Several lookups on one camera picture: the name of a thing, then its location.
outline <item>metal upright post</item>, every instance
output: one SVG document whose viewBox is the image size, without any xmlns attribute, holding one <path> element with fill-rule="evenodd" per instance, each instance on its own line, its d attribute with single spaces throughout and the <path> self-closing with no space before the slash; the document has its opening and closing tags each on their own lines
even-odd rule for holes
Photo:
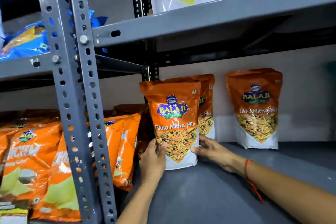
<svg viewBox="0 0 336 224">
<path fill-rule="evenodd" d="M 102 222 L 102 211 L 92 168 L 94 159 L 92 158 L 92 148 L 90 148 L 91 138 L 88 137 L 88 127 L 86 126 L 85 95 L 82 90 L 81 69 L 75 60 L 77 52 L 75 51 L 76 42 L 72 17 L 69 14 L 70 0 L 40 0 L 40 5 L 50 45 L 52 58 L 49 61 L 53 64 L 52 71 L 58 105 L 82 223 L 100 224 Z M 92 60 L 90 65 L 96 77 L 94 52 L 92 52 L 90 58 Z M 100 99 L 99 87 L 95 89 L 97 90 L 97 98 Z"/>
<path fill-rule="evenodd" d="M 90 17 L 88 16 L 88 2 L 87 0 L 69 0 L 69 2 L 72 7 L 77 36 L 78 56 L 76 56 L 76 60 L 80 63 L 82 70 L 104 220 L 105 223 L 115 223 L 117 221 L 117 211 L 113 191 L 113 175 L 107 148 L 95 48 Z"/>
</svg>

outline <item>shelving rack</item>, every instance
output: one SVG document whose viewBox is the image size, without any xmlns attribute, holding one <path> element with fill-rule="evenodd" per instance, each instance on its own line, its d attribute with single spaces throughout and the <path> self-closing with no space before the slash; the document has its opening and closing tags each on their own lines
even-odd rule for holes
<svg viewBox="0 0 336 224">
<path fill-rule="evenodd" d="M 117 220 L 97 70 L 137 73 L 142 74 L 144 81 L 157 80 L 161 66 L 272 52 L 272 48 L 256 51 L 255 47 L 284 22 L 310 10 L 336 10 L 336 0 L 218 0 L 144 16 L 150 0 L 133 0 L 135 19 L 91 29 L 87 0 L 39 1 L 50 53 L 0 63 L 0 80 L 53 74 L 82 223 L 88 224 L 115 223 Z M 185 36 L 191 32 L 206 34 L 207 30 L 218 25 L 231 27 L 241 22 L 247 22 L 249 28 L 237 39 L 220 47 L 224 52 L 207 54 L 202 49 L 202 53 L 196 53 L 191 47 L 176 50 L 179 56 L 172 60 L 171 52 L 155 50 L 158 39 Z M 324 38 L 315 39 L 315 45 L 336 43 L 334 28 L 319 30 Z M 95 55 L 95 47 L 113 46 L 118 50 L 119 44 L 143 40 L 147 50 L 144 52 L 145 65 Z M 305 42 L 299 46 L 303 47 L 310 45 Z M 87 121 L 90 122 L 91 138 L 87 137 Z M 99 193 L 91 169 L 94 160 L 98 163 Z"/>
</svg>

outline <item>person's hand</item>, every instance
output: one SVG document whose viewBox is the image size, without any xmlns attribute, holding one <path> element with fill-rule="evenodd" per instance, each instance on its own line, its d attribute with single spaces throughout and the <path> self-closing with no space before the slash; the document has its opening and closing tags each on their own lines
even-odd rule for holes
<svg viewBox="0 0 336 224">
<path fill-rule="evenodd" d="M 202 147 L 192 146 L 191 151 L 197 155 L 205 156 L 210 160 L 215 161 L 226 171 L 240 173 L 236 168 L 236 163 L 244 161 L 242 157 L 237 156 L 215 140 L 204 135 L 199 135 L 199 145 Z"/>
<path fill-rule="evenodd" d="M 153 139 L 145 152 L 141 155 L 139 165 L 141 168 L 141 183 L 158 183 L 166 168 L 166 150 L 168 144 L 156 145 Z"/>
</svg>

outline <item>person's right hand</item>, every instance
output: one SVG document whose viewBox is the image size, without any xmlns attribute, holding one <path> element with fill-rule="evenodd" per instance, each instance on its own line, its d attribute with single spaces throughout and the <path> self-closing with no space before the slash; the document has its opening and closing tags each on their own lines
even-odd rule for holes
<svg viewBox="0 0 336 224">
<path fill-rule="evenodd" d="M 244 158 L 237 156 L 215 140 L 204 135 L 199 135 L 199 145 L 202 147 L 192 146 L 191 151 L 197 155 L 205 156 L 208 159 L 215 161 L 228 172 L 241 173 L 241 165 L 238 167 L 237 164 L 238 162 L 245 162 Z"/>
</svg>

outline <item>red thread bracelet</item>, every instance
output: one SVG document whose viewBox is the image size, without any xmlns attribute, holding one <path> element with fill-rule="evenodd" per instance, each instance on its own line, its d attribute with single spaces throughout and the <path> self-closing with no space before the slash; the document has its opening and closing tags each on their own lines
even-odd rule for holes
<svg viewBox="0 0 336 224">
<path fill-rule="evenodd" d="M 247 159 L 247 160 L 245 161 L 245 168 L 244 168 L 244 170 L 245 170 L 245 178 L 246 178 L 246 181 L 248 182 L 248 184 L 250 184 L 250 187 L 251 187 L 253 193 L 259 198 L 260 203 L 263 204 L 263 203 L 264 203 L 264 200 L 263 200 L 263 198 L 261 197 L 260 193 L 258 192 L 257 187 L 256 187 L 250 180 L 249 180 L 249 177 L 247 176 L 247 165 L 248 165 L 251 161 L 252 161 L 251 159 Z"/>
</svg>

